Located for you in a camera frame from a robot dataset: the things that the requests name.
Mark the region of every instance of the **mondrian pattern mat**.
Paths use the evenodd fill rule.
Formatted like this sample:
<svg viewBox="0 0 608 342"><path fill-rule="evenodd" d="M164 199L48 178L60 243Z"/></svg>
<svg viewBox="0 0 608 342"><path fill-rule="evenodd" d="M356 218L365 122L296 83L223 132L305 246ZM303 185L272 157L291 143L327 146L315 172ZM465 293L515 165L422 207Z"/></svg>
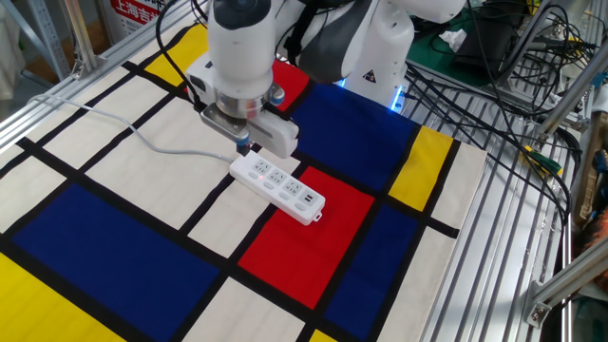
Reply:
<svg viewBox="0 0 608 342"><path fill-rule="evenodd" d="M206 49L186 20L180 67ZM302 226L201 156L60 107L0 155L0 341L417 341L485 152L276 62L299 146L266 159L325 196ZM76 102L153 144L235 146L151 44Z"/></svg>

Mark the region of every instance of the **white power strip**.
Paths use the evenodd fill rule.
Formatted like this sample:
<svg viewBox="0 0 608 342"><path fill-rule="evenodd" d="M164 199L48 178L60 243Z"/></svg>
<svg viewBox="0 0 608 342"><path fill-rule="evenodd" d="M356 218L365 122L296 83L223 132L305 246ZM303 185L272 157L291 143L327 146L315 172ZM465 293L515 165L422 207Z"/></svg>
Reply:
<svg viewBox="0 0 608 342"><path fill-rule="evenodd" d="M231 163L230 175L304 225L321 219L325 198L254 151Z"/></svg>

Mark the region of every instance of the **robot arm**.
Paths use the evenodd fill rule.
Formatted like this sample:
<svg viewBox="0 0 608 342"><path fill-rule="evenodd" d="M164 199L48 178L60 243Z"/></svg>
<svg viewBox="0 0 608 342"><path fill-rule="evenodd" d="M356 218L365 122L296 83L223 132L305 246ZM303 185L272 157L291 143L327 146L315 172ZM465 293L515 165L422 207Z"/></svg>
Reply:
<svg viewBox="0 0 608 342"><path fill-rule="evenodd" d="M403 75L395 70L403 66L413 39L413 26L405 9L442 23L455 16L465 2L210 1L209 52L186 71L199 97L211 104L200 115L233 140L241 153L247 151L250 142L257 142L281 158L288 158L297 147L298 127L265 110L267 103L278 105L284 96L273 83L276 52L319 83L337 82L354 69L380 64L378 72L384 70L390 77L386 81L376 77L373 83L397 88L394 83L401 82ZM357 62L362 54L362 61ZM370 85L356 86L362 75L353 76L358 82L349 78L346 88L373 99L366 95L370 91L365 86ZM376 86L372 92L379 92L377 89L381 87Z"/></svg>

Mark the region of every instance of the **white cloth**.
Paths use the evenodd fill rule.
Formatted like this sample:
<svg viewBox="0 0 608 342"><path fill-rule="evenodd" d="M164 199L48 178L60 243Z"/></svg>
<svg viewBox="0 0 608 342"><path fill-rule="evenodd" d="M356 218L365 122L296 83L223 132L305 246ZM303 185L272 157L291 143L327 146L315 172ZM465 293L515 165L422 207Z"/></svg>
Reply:
<svg viewBox="0 0 608 342"><path fill-rule="evenodd" d="M439 35L439 38L443 39L449 45L449 48L454 52L458 52L458 49L462 46L466 38L466 32L461 28L455 32L445 31Z"/></svg>

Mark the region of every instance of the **red rectangle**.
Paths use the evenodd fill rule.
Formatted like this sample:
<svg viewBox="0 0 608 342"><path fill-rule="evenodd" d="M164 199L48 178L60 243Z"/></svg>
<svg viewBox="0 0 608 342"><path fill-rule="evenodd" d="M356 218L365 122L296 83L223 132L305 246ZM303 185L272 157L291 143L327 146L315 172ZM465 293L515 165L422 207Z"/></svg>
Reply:
<svg viewBox="0 0 608 342"><path fill-rule="evenodd" d="M311 167L300 180L325 197L321 220L303 226L277 210L238 265L313 309L373 197Z"/></svg>

